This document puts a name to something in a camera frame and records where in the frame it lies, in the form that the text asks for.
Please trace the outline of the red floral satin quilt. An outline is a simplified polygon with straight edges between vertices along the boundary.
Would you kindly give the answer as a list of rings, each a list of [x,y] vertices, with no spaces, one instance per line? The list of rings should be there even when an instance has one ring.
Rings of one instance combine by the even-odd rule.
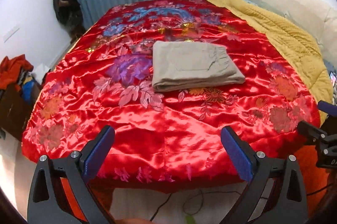
[[[206,30],[197,9],[203,1],[210,0],[150,0],[108,10],[47,75],[23,134],[23,155],[34,162],[41,155],[67,156],[109,125],[115,142],[98,183],[173,192],[239,180],[221,145],[224,126],[268,156],[296,152],[304,143],[296,126],[278,132],[265,123],[250,125],[224,108],[200,120],[202,88],[154,91],[157,41],[222,45],[246,79],[238,66],[243,57],[234,59],[229,45],[202,39]]]

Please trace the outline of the beige pants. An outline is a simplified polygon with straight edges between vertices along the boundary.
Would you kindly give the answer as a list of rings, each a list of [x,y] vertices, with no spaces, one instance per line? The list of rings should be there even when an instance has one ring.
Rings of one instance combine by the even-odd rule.
[[[155,92],[243,84],[245,76],[222,45],[157,41],[152,48]]]

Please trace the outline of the yellow knitted blanket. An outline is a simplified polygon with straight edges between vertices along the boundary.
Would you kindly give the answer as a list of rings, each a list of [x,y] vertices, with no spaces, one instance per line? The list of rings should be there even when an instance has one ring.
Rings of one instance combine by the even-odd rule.
[[[198,21],[204,41],[229,45],[246,82],[238,88],[202,88],[199,119],[233,111],[246,123],[289,132],[299,121],[323,124],[320,100],[332,87],[314,38],[285,18],[244,0],[203,1]]]

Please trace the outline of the black hanging garment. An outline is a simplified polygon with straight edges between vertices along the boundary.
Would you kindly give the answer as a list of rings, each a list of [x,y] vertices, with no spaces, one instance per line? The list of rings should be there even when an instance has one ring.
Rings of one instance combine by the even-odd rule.
[[[57,21],[68,32],[74,43],[85,32],[83,26],[83,14],[78,0],[52,0]]]

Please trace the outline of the cream upholstered headboard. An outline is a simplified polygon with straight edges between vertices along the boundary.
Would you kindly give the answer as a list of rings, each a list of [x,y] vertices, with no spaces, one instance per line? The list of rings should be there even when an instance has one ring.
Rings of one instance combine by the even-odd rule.
[[[336,10],[323,0],[250,0],[311,34],[323,58],[336,66]]]

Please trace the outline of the orange clothes pile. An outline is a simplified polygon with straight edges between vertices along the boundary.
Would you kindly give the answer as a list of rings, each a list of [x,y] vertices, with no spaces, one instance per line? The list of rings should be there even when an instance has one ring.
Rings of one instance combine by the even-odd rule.
[[[25,58],[25,54],[9,59],[7,56],[1,61],[0,88],[5,90],[8,85],[13,84],[14,88],[19,91],[21,87],[17,81],[21,70],[31,72],[34,66]]]

